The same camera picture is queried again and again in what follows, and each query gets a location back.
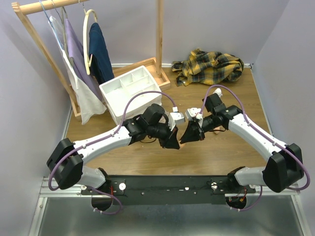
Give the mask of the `white drawer organizer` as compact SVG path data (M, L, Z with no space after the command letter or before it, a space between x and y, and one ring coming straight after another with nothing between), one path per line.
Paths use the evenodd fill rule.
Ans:
M126 111L126 119L142 114L153 103L162 104L162 95L155 93L156 91L160 91L160 88L144 66L140 66L103 83L99 85L99 88L104 97L106 107L117 125L122 120L128 101L141 92L150 91L150 93L136 97L130 103Z

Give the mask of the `tall white bottle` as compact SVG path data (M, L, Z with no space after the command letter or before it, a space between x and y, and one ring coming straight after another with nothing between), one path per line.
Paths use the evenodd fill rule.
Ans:
M220 88L215 89L214 94L217 94L219 97L222 96L222 90Z

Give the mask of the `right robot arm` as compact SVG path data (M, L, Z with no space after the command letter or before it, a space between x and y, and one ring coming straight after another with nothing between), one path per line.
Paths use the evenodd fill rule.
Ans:
M204 117L198 108L185 112L189 121L180 139L182 144L202 141L206 132L221 126L245 140L266 160L264 167L243 166L227 174L229 191L236 193L244 186L260 185L280 193L304 176L302 152L298 145L279 141L251 121L239 107L226 107L216 94L209 95L204 101L209 116Z

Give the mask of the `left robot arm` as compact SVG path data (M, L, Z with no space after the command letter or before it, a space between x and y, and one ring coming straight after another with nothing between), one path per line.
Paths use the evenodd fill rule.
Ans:
M124 120L114 129L89 139L71 142L61 140L47 160L49 180L55 180L57 188L68 189L75 184L87 185L98 194L109 189L105 172L85 165L94 158L113 149L132 145L146 137L156 138L162 148L179 149L177 125L185 121L183 114L173 108L166 114L158 104L150 105L142 114Z

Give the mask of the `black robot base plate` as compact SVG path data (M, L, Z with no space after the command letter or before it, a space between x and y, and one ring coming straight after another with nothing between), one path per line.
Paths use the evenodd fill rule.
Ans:
M122 205L224 205L225 195L252 194L247 186L231 187L227 176L109 175L100 191L113 193Z

